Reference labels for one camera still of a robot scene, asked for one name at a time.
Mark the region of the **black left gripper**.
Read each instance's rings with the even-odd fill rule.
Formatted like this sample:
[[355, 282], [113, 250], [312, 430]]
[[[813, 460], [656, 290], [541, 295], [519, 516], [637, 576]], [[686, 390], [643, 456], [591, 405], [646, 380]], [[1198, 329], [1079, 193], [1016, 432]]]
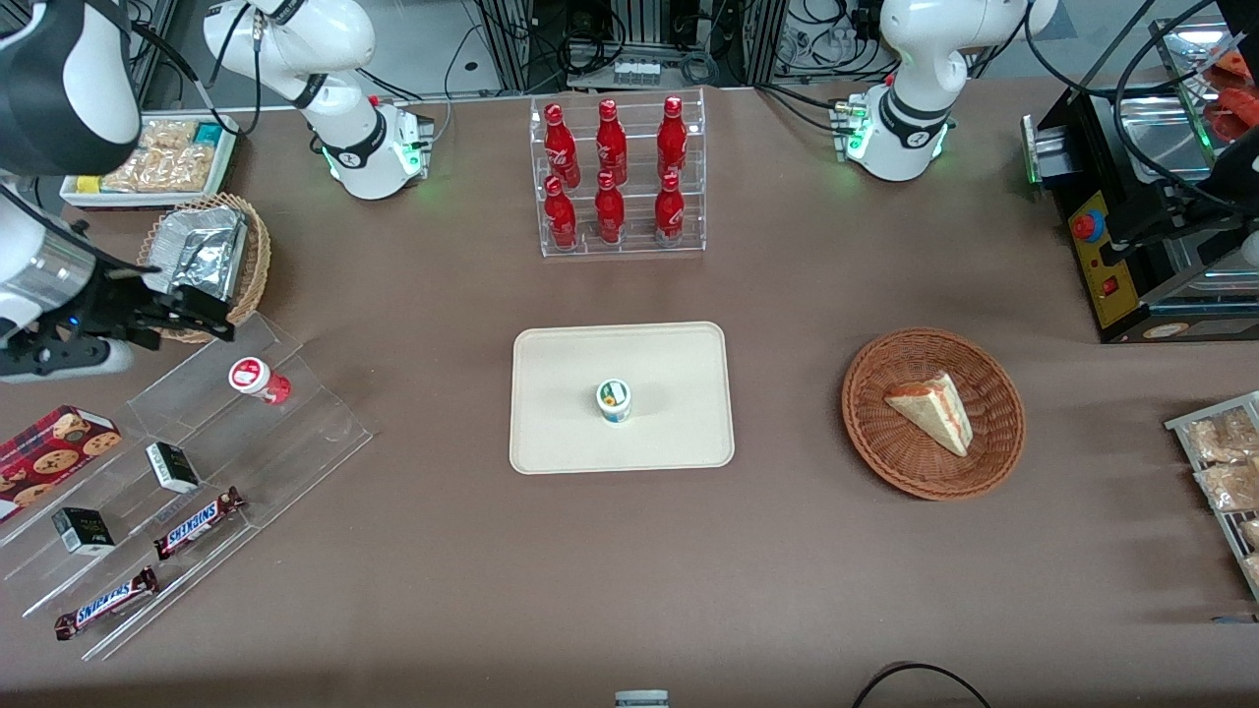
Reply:
[[1217, 233], [1256, 223], [1258, 126], [1246, 130], [1219, 152], [1207, 178], [1210, 197], [1136, 197], [1112, 207], [1105, 218], [1109, 242], [1099, 247], [1102, 265], [1113, 267], [1141, 247], [1195, 236]]

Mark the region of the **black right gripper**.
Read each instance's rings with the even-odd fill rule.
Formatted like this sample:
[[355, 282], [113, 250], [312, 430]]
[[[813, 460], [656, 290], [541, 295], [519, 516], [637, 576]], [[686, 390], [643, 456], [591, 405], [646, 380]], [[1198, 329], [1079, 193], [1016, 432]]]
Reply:
[[149, 270], [98, 267], [89, 282], [67, 304], [37, 319], [37, 336], [53, 340], [94, 336], [130, 341], [156, 351], [161, 341], [233, 341], [233, 323], [204, 317], [228, 317], [232, 306], [210, 294], [175, 286], [169, 294], [149, 288]]

